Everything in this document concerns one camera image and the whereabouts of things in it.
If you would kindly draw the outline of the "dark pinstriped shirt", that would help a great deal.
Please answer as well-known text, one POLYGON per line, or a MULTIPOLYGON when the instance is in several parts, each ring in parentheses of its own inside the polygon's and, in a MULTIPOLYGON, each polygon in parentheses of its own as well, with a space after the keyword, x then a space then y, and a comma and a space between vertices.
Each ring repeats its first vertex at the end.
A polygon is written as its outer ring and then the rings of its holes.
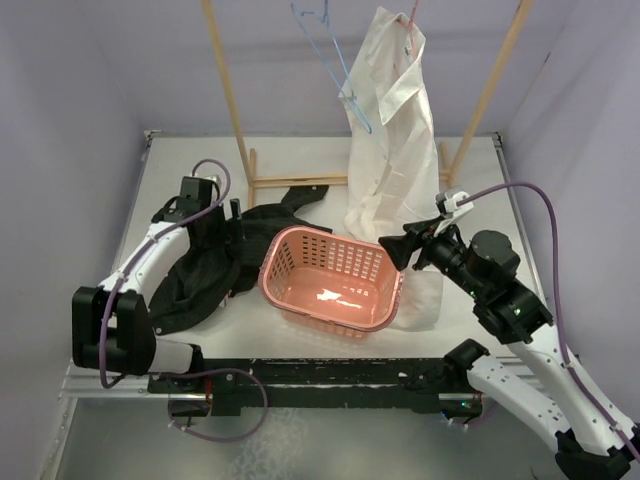
POLYGON ((190 248, 169 270, 150 302, 158 335, 186 331, 206 320, 226 297, 252 289, 272 240, 282 230, 311 224, 296 212, 323 200, 327 185, 291 187, 277 203, 242 213, 245 241, 239 247, 190 248))

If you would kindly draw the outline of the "wooden clothes rack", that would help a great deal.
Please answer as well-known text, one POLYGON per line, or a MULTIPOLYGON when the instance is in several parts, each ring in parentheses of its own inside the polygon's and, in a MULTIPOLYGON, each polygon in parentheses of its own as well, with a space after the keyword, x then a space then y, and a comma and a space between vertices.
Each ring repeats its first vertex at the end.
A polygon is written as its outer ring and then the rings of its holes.
MULTIPOLYGON (((333 30, 347 44, 345 16, 360 5, 337 3, 333 30)), ((347 184, 347 162, 313 170, 268 165, 259 136, 328 137, 350 135, 338 90, 293 18, 288 2, 200 1, 198 9, 220 77, 227 119, 206 129, 236 142, 250 198, 266 189, 347 184)), ((312 19, 310 30, 321 47, 326 34, 312 19)))

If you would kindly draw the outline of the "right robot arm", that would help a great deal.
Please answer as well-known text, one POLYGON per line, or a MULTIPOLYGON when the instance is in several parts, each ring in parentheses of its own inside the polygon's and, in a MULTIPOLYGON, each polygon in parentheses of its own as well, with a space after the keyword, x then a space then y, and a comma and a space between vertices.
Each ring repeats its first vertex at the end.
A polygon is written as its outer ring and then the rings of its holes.
POLYGON ((519 255, 509 238, 494 230, 464 242, 451 225, 437 221, 407 224, 402 236, 379 243, 397 270, 433 266, 474 302, 482 327, 505 345, 542 385, 533 388, 488 350, 466 340, 450 351, 446 383, 456 391, 471 387, 488 394, 535 432, 552 450, 569 479, 620 479, 639 458, 639 426, 624 415, 590 379, 575 378, 583 368, 562 348, 559 323, 542 300, 516 277, 519 255))

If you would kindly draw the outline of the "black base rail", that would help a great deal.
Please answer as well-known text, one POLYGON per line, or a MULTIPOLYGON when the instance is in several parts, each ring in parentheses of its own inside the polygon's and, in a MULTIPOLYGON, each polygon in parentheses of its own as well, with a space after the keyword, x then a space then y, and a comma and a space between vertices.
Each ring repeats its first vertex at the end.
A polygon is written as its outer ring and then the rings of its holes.
POLYGON ((443 358, 209 359, 203 378, 155 374, 153 394, 166 394, 180 416, 238 416, 245 408, 403 409, 470 419, 482 394, 443 358))

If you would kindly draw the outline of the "pink plastic basket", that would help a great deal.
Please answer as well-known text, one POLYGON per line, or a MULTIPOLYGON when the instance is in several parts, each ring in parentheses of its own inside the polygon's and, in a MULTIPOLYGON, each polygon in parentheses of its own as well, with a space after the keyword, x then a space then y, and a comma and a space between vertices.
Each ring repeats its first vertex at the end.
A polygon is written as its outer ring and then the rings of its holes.
POLYGON ((271 242, 258 286, 285 319, 360 338, 393 322, 403 280, 376 244, 294 226, 271 242))

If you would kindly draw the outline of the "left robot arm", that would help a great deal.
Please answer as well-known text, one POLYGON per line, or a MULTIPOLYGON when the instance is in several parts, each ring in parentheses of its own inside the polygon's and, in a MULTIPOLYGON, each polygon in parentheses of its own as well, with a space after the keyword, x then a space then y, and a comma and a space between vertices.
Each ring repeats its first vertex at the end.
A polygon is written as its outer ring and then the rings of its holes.
POLYGON ((170 269, 195 245, 193 228, 223 211, 230 176, 185 176, 179 194, 152 216, 140 244, 96 287, 82 286, 71 300, 72 359, 99 372, 110 389, 127 376, 170 375, 184 392, 206 378, 201 348, 165 340, 152 325, 150 303, 170 269))

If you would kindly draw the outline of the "blue wire hanger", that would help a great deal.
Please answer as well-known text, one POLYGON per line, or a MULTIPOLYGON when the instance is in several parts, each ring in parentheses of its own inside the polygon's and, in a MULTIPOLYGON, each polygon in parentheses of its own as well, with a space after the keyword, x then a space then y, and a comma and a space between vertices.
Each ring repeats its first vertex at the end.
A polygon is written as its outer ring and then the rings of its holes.
POLYGON ((355 117, 367 134, 373 133, 368 115, 364 112, 355 89, 353 77, 345 61, 337 36, 333 30, 330 17, 330 2, 324 0, 321 10, 306 9, 296 1, 290 3, 294 20, 300 27, 304 37, 324 66, 332 82, 338 90, 338 97, 355 117), (310 30, 310 22, 314 19, 326 34, 327 47, 321 47, 319 41, 310 30))

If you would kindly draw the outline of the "white shirt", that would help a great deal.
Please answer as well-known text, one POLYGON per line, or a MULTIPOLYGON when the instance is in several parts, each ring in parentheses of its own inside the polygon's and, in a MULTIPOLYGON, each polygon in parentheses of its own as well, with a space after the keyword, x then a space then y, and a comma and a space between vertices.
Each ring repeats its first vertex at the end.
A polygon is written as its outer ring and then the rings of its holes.
POLYGON ((350 71, 373 133, 344 107, 351 148, 343 224, 351 236, 371 243, 438 214, 439 161, 422 70, 426 38, 415 25, 420 53, 414 62, 397 18, 409 20, 404 13, 376 10, 350 71))

